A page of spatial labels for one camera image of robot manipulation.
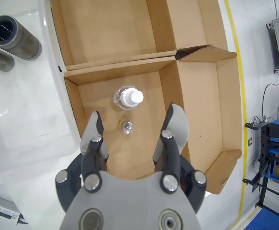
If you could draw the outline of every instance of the clear plastic bottle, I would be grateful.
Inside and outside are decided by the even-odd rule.
[[[143,101],[143,93],[133,86],[123,86],[115,92],[112,100],[119,108],[132,110]]]

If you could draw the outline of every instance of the yellow stripe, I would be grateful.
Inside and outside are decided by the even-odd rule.
[[[240,225],[237,230],[243,230],[243,225],[255,214],[256,211],[258,211],[259,207],[256,207],[255,210],[252,212],[252,214],[250,216],[248,216],[248,218],[242,223],[242,225]]]
[[[239,71],[239,79],[240,79],[240,89],[241,89],[241,96],[242,96],[242,109],[243,109],[243,123],[247,123],[247,112],[246,112],[246,99],[245,99],[245,88],[244,88],[244,78],[243,78],[243,69],[242,69],[242,62],[241,62],[241,56],[240,56],[240,50],[238,45],[238,40],[236,36],[234,21],[232,19],[232,13],[230,11],[230,6],[228,3],[228,0],[225,0],[226,9],[228,12],[229,20],[230,20],[230,26],[232,28],[232,35],[234,37],[234,45],[237,52],[237,63],[238,63],[238,71]],[[243,151],[243,174],[242,177],[246,177],[246,168],[247,168],[247,129],[244,128],[244,151]],[[242,183],[242,189],[241,189],[241,198],[240,198],[240,204],[239,204],[239,211],[238,211],[238,217],[236,223],[230,228],[230,230],[239,222],[242,212],[242,205],[243,205],[243,198],[244,198],[244,190],[245,190],[245,184]]]

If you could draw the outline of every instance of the black metal stand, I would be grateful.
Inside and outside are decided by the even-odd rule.
[[[269,166],[274,162],[274,161],[279,161],[279,158],[274,157],[274,156],[269,156],[269,149],[271,147],[279,147],[278,142],[271,141],[270,138],[279,138],[279,125],[278,124],[273,124],[273,123],[267,123],[267,122],[262,122],[256,126],[250,127],[248,124],[245,124],[247,128],[251,128],[253,130],[259,130],[261,129],[261,156],[259,159],[260,162],[260,167],[259,167],[259,172],[256,174],[256,176],[252,180],[248,179],[243,179],[243,182],[245,184],[250,184],[253,186],[252,192],[254,192],[259,186],[261,187],[261,194],[259,197],[259,201],[256,203],[255,207],[260,207],[260,208],[265,208],[269,210],[270,212],[274,213],[275,215],[279,216],[279,213],[274,211],[273,209],[265,206],[263,204],[264,202],[264,197],[266,190],[276,194],[279,196],[279,193],[268,188],[268,177],[265,177],[264,175],[268,173],[269,171]]]

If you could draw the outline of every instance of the metal screw head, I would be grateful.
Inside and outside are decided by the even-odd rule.
[[[134,130],[134,125],[132,122],[127,121],[122,125],[123,132],[126,134],[130,134]]]
[[[101,134],[97,134],[95,137],[91,139],[93,142],[99,142],[102,139]]]
[[[194,173],[194,178],[201,185],[206,183],[206,176],[201,171],[196,171]]]
[[[88,146],[89,146],[89,144],[85,144],[84,146],[82,146],[82,148],[80,149],[80,152],[82,155],[86,154]]]
[[[57,183],[61,184],[65,182],[68,178],[68,172],[66,170],[61,170],[59,173],[57,173],[55,180]]]
[[[178,182],[173,175],[165,175],[163,178],[163,185],[170,192],[174,192],[178,188]]]
[[[85,179],[84,186],[87,191],[93,191],[98,187],[99,183],[99,176],[97,174],[91,174]]]
[[[162,136],[164,138],[170,139],[170,138],[172,138],[172,132],[167,129],[162,130]]]

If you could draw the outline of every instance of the metal pipe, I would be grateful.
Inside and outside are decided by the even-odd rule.
[[[14,58],[0,50],[0,71],[8,72],[14,67],[14,65]]]
[[[11,16],[0,16],[0,48],[24,60],[42,52],[40,41]]]

